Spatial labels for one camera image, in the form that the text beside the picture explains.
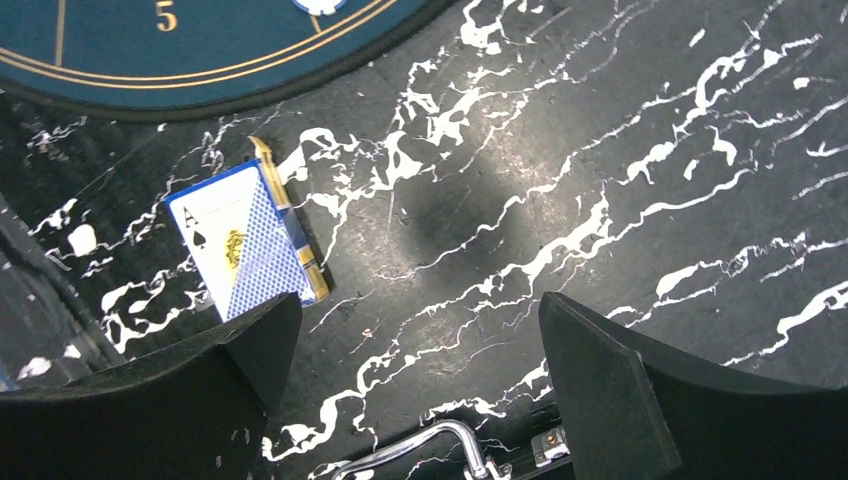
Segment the playing card deck box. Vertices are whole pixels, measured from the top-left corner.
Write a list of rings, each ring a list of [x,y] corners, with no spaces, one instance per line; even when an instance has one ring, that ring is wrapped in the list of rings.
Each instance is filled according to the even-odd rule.
[[[224,322],[282,294],[309,306],[330,293],[272,150],[250,141],[253,158],[165,200]]]

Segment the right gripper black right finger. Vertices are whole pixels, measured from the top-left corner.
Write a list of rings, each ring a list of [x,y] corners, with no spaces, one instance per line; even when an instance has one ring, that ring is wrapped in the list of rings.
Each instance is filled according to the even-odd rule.
[[[579,479],[843,479],[847,392],[718,365],[556,292],[539,327]]]

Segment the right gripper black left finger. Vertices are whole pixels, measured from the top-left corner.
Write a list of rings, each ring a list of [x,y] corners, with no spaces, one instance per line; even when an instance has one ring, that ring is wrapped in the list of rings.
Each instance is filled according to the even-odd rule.
[[[5,479],[244,479],[280,414],[301,328],[282,295],[58,388],[1,397]]]

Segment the white chip mat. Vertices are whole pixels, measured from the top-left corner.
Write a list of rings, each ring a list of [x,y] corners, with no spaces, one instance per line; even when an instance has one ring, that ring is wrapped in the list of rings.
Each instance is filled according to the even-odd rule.
[[[338,12],[347,0],[291,0],[300,10],[312,16],[330,16]]]

